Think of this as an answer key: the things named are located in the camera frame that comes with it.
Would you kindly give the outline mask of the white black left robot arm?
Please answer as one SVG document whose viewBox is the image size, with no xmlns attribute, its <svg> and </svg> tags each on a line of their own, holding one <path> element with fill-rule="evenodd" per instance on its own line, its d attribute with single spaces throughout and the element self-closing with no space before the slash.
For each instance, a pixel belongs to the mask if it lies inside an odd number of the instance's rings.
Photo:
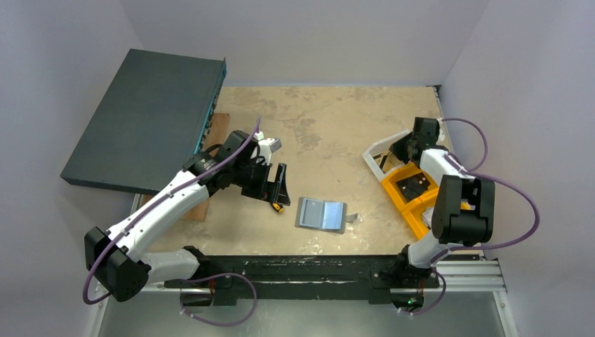
<svg viewBox="0 0 595 337">
<path fill-rule="evenodd" d="M 271 205 L 288 206 L 286 165 L 277 166 L 269 181 L 272 155 L 282 147 L 278 138 L 256 130 L 230 133 L 223 144 L 213 145 L 188 159 L 157 195 L 135 213 L 104 231 L 89 230 L 83 238 L 86 267 L 83 301 L 99 303 L 88 296 L 90 282 L 97 279 L 107 296 L 119 302 L 131 299 L 146 285 L 197 275 L 205 257 L 193 247 L 169 253 L 148 253 L 148 248 L 176 221 L 196 205 L 231 185 L 241 195 Z"/>
</svg>

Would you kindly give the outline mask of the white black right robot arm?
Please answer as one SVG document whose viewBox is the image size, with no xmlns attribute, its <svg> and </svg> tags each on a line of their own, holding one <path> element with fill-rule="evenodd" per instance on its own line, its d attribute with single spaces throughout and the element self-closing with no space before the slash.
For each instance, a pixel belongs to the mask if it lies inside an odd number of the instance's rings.
<svg viewBox="0 0 595 337">
<path fill-rule="evenodd" d="M 439 145 L 438 119 L 417 117 L 413 130 L 391 150 L 438 185 L 430 232 L 406 249 L 408 264 L 429 269 L 449 251 L 486 243 L 493 233 L 495 183 L 475 178 Z"/>
</svg>

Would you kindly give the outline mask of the grey leather card holder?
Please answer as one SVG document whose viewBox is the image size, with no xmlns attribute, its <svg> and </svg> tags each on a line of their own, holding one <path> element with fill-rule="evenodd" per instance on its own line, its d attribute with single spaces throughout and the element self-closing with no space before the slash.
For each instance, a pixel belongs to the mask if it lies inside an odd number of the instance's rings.
<svg viewBox="0 0 595 337">
<path fill-rule="evenodd" d="M 358 213 L 347 213 L 347 203 L 301 197 L 295 227 L 343 234 L 347 223 L 353 223 L 358 218 Z"/>
</svg>

